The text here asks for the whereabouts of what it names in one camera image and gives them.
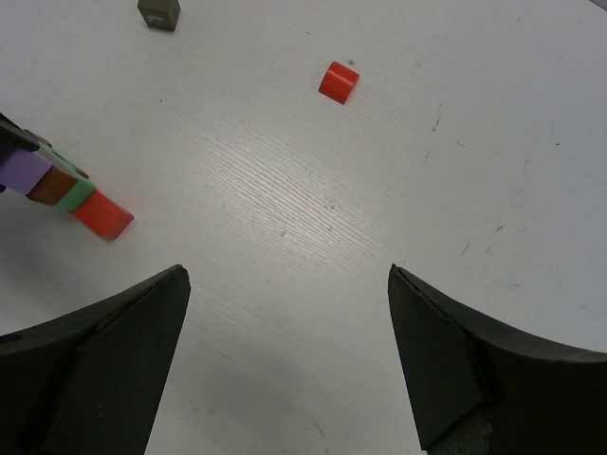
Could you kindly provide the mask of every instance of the white table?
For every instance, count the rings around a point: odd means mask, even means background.
[[[607,351],[607,12],[586,0],[136,0],[0,7],[0,110],[136,222],[109,245],[0,198],[0,333],[182,263],[148,453],[420,453],[392,262]],[[345,106],[320,95],[355,62]]]

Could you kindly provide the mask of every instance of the wood grain texture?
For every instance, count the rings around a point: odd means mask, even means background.
[[[604,11],[181,5],[173,34],[120,0],[0,14],[2,112],[138,218],[108,246],[3,194],[0,330],[184,264],[192,301],[150,454],[419,453],[391,263],[607,351]],[[341,106],[318,86],[349,60],[360,79]]]

